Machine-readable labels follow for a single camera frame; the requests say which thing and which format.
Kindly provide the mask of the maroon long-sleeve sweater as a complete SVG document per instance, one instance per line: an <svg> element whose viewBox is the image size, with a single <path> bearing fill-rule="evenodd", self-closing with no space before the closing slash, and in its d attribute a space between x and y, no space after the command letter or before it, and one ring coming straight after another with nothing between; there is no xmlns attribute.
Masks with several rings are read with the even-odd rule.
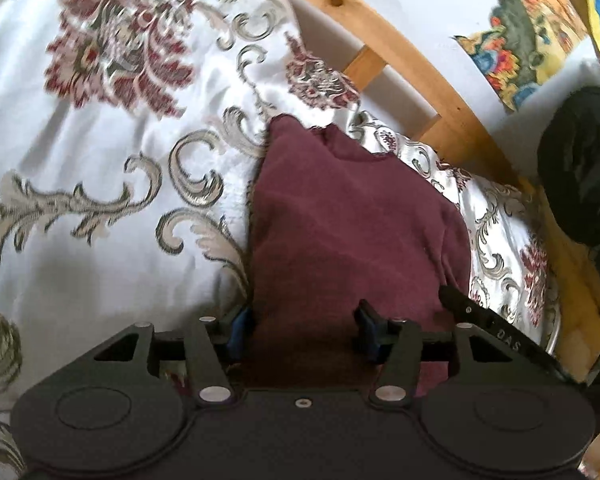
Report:
<svg viewBox="0 0 600 480"><path fill-rule="evenodd" d="M268 127L253 189L250 232L256 326L242 363L254 388L364 387L376 370L353 313L426 332L453 325L441 286L466 290L465 221L431 184L391 154L376 155L338 127Z"/></svg>

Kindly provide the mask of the black hanging coat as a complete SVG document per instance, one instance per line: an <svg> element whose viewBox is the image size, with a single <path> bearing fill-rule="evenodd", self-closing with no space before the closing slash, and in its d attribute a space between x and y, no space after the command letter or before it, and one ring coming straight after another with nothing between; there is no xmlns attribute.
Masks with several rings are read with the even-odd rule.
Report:
<svg viewBox="0 0 600 480"><path fill-rule="evenodd" d="M538 175L560 228L575 242L600 247L600 87L562 103L544 130Z"/></svg>

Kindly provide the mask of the wooden bed frame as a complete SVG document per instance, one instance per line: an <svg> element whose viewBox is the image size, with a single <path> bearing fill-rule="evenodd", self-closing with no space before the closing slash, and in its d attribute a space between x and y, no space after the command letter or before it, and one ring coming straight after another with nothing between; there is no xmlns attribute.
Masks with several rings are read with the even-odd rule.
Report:
<svg viewBox="0 0 600 480"><path fill-rule="evenodd" d="M600 277L590 251L558 226L541 185L521 171L514 153L529 151L544 110L518 115L496 106L493 92L453 44L452 18L469 0L302 0L356 38L361 47L344 71L361 91L384 70L401 78L396 102L414 108L408 133L455 166L515 185L535 206L560 302L556 356L575 378L600 356Z"/></svg>

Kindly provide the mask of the white floral satin bedspread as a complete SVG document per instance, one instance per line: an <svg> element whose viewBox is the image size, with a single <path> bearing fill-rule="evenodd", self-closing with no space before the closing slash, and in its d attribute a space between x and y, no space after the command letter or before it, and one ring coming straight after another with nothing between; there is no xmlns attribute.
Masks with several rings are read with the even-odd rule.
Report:
<svg viewBox="0 0 600 480"><path fill-rule="evenodd" d="M446 169L306 50L288 0L0 0L0 479L18 396L132 323L245 298L276 115L393 152L458 207L471 295L547 350L559 315L519 192Z"/></svg>

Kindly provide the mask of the colourful peacock poster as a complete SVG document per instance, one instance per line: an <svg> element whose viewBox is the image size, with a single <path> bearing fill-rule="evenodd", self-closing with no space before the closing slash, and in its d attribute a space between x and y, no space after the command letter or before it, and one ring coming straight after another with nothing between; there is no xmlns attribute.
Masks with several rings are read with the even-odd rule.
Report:
<svg viewBox="0 0 600 480"><path fill-rule="evenodd" d="M571 0L498 0L488 30L455 41L503 105L516 112L586 36Z"/></svg>

